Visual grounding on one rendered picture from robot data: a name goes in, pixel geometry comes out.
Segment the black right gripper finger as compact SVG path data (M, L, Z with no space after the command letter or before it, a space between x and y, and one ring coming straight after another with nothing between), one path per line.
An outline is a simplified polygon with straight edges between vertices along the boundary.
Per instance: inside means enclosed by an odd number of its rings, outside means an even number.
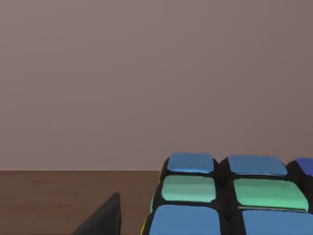
M116 192L71 235L120 235L120 193Z

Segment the colourful puzzle cube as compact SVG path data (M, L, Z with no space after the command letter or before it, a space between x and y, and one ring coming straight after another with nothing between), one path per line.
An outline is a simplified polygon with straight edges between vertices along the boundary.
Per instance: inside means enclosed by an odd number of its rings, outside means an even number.
M140 235L313 235L313 159L173 153Z

